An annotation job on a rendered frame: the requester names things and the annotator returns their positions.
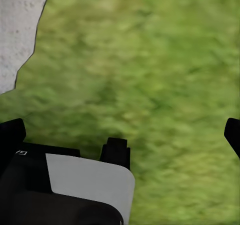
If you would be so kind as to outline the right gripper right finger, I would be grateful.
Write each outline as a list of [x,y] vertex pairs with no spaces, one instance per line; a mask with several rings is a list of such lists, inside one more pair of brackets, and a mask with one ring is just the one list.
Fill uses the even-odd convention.
[[227,120],[224,136],[240,157],[240,120],[236,118],[229,118]]

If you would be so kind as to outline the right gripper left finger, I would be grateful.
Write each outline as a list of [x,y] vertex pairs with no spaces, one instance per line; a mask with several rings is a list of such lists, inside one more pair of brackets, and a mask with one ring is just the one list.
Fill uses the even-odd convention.
[[22,118],[0,123],[0,178],[26,138]]

